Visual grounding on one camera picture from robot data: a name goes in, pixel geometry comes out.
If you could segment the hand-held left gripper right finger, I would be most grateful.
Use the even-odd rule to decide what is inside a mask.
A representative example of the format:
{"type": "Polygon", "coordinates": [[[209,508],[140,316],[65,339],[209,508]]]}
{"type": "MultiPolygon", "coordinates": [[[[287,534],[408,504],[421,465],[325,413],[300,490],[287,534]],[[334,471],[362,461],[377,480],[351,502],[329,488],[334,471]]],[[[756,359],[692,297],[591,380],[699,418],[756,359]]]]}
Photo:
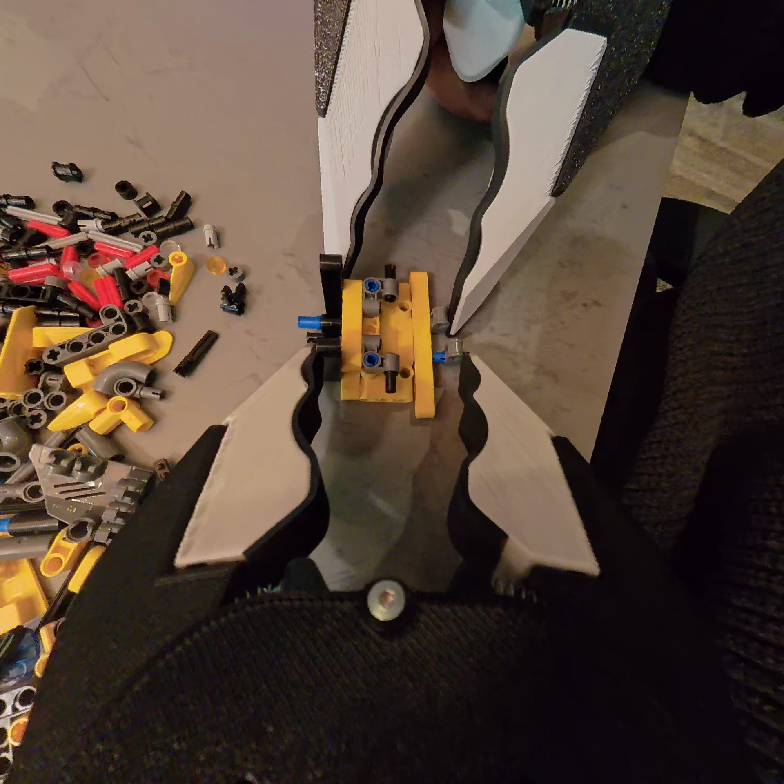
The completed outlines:
{"type": "Polygon", "coordinates": [[[448,533],[466,566],[494,591],[520,591],[537,567],[597,577],[551,428],[471,354],[459,369],[458,392],[466,457],[448,533]]]}

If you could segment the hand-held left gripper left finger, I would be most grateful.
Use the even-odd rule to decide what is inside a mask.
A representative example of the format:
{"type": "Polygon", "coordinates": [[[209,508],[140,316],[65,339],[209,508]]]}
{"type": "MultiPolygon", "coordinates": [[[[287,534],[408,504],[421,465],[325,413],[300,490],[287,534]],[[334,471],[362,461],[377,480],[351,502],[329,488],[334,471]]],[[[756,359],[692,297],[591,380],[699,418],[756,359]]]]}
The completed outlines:
{"type": "Polygon", "coordinates": [[[299,352],[224,422],[174,559],[240,562],[277,573],[326,536],[329,504],[312,441],[321,426],[319,352],[299,352]]]}

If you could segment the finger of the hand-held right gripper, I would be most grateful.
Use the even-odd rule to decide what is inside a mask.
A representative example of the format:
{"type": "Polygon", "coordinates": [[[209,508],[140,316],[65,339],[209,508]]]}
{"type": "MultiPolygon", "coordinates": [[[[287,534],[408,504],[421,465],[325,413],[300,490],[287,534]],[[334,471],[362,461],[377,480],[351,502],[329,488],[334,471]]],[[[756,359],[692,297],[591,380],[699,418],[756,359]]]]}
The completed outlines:
{"type": "Polygon", "coordinates": [[[323,250],[351,273],[394,127],[422,89],[430,32],[419,1],[318,1],[323,250]]]}
{"type": "Polygon", "coordinates": [[[552,209],[607,46],[604,35],[564,29],[524,53],[505,76],[493,115],[494,168],[456,275],[450,336],[485,302],[552,209]]]}

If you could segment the yellow toy beam with pins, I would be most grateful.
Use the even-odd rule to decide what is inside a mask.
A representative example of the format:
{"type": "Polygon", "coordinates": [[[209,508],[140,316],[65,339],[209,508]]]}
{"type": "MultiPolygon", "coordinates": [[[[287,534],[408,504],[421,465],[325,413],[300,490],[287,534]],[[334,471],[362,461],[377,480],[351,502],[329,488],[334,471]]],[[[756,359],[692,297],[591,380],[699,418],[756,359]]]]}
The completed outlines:
{"type": "Polygon", "coordinates": [[[414,349],[414,412],[417,419],[432,419],[435,416],[434,365],[460,364],[464,355],[463,341],[457,337],[448,337],[445,348],[434,351],[428,274],[412,271],[409,288],[414,349]]]}

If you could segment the yellow toy brick frame assembly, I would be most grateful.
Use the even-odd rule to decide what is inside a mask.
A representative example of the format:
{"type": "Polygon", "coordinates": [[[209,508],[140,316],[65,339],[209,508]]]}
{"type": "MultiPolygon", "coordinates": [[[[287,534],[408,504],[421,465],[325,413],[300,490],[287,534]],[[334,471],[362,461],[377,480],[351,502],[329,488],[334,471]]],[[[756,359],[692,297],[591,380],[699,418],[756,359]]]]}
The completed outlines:
{"type": "Polygon", "coordinates": [[[343,258],[334,254],[320,254],[319,274],[325,312],[300,316],[297,325],[338,367],[341,400],[413,403],[411,286],[393,263],[379,277],[346,278],[343,258]]]}

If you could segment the person's right hand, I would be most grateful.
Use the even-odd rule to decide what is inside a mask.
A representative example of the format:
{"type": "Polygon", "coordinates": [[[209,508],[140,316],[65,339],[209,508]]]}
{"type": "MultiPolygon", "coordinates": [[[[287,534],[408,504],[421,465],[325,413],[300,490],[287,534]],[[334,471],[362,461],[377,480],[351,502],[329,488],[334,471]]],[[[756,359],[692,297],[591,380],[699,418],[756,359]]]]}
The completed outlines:
{"type": "Polygon", "coordinates": [[[452,64],[443,32],[431,34],[429,54],[426,88],[436,102],[458,118],[489,123],[508,58],[503,58],[484,78],[465,82],[452,64]]]}

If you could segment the black toy axle rod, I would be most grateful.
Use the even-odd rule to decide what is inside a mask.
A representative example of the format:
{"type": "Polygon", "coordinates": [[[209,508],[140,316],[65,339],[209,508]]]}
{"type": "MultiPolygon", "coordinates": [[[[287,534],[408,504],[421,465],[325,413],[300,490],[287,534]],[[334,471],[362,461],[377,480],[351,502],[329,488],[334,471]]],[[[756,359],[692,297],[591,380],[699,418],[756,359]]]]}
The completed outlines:
{"type": "Polygon", "coordinates": [[[210,352],[219,338],[220,335],[213,330],[205,332],[191,350],[180,360],[177,366],[173,368],[173,372],[181,378],[190,377],[201,365],[201,362],[205,359],[206,355],[210,352]]]}

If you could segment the black chair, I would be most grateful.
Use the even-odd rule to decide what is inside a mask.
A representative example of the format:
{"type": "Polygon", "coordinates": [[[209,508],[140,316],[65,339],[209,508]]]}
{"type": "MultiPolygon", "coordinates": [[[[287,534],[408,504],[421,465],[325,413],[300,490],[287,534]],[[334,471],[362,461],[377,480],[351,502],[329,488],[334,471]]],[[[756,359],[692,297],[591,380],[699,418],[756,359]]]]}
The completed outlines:
{"type": "Polygon", "coordinates": [[[692,201],[663,197],[645,253],[636,296],[655,292],[657,281],[678,287],[729,214],[692,201]]]}

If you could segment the person's dark knit sweater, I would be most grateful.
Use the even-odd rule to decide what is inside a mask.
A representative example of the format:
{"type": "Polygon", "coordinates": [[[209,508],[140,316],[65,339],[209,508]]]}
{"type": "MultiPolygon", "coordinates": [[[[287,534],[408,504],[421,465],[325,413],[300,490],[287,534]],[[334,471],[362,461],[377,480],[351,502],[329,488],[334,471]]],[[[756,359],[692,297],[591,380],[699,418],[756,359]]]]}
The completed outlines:
{"type": "Polygon", "coordinates": [[[782,224],[779,162],[682,285],[635,291],[591,458],[711,618],[759,782],[782,782],[782,224]]]}

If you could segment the pile of toy building parts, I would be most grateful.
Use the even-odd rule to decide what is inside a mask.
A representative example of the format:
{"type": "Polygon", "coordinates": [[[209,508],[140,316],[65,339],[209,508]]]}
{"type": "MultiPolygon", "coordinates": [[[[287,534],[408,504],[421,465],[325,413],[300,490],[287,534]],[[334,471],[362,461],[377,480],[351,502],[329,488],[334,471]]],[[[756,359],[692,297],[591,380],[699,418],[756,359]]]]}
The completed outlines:
{"type": "Polygon", "coordinates": [[[87,578],[169,473],[111,440],[165,397],[156,365],[193,265],[192,197],[138,191],[120,215],[2,194],[2,782],[87,578]]]}

